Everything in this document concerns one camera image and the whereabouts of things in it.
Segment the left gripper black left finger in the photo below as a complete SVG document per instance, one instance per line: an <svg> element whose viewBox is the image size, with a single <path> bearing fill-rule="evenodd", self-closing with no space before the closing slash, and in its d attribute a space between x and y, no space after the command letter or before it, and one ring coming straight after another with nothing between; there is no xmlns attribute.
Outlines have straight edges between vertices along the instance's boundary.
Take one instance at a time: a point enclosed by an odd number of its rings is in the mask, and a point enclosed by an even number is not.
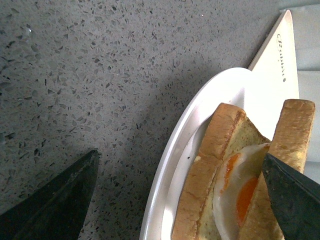
<svg viewBox="0 0 320 240"><path fill-rule="evenodd" d="M100 154L91 150L0 216L2 240L76 240L95 189Z"/></svg>

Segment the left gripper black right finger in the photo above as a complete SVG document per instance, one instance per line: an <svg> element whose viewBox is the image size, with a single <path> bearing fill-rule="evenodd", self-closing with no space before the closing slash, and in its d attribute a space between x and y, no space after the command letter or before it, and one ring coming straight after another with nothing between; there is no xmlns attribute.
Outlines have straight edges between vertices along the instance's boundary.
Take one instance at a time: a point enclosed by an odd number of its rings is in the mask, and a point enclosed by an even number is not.
<svg viewBox="0 0 320 240"><path fill-rule="evenodd" d="M262 172L272 212L286 240L320 238L320 185L270 153Z"/></svg>

